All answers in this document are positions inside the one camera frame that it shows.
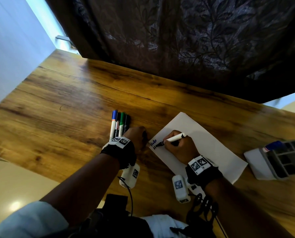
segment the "wood grain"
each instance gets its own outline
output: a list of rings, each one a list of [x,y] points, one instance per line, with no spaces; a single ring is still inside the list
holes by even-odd
[[[295,139],[294,113],[56,50],[0,103],[0,157],[61,182],[107,143],[114,109],[149,137],[185,112],[242,159],[247,150]],[[190,204],[176,201],[173,173],[149,149],[137,162],[134,214],[184,221]],[[235,185],[295,236],[295,177],[259,181],[246,168]],[[108,193],[128,195],[117,179]],[[222,237],[216,224],[214,231]]]

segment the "white paper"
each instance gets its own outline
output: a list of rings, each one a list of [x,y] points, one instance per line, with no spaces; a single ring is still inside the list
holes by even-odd
[[[171,169],[171,171],[173,171],[175,175],[182,175],[187,178],[185,171],[186,165],[182,164],[173,154],[167,151],[164,146],[154,149],[151,145],[152,143],[156,145],[161,142],[163,138],[174,129],[190,136],[193,139],[198,152],[216,163],[224,177],[232,184],[237,181],[248,164],[231,152],[187,114],[180,112],[160,132],[158,132],[148,144],[150,149]],[[200,187],[191,191],[194,194],[198,194],[199,192],[204,194]]]

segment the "wrist strap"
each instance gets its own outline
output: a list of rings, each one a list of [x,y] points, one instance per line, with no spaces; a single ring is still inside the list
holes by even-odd
[[[134,144],[126,137],[115,137],[100,153],[116,158],[120,163],[120,169],[126,169],[129,165],[134,166],[136,162]]]
[[[189,184],[196,184],[203,190],[211,181],[223,177],[218,166],[204,156],[192,159],[186,167],[186,173]]]

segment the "sleeve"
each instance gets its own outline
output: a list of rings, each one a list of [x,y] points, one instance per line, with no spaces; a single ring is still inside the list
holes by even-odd
[[[68,228],[59,211],[42,201],[30,203],[0,223],[0,238],[37,238]]]

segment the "left hand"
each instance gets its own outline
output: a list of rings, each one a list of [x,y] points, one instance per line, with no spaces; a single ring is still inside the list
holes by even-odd
[[[133,127],[129,128],[128,131],[126,131],[123,135],[132,141],[136,153],[146,145],[147,140],[143,137],[143,132],[145,132],[144,126]]]

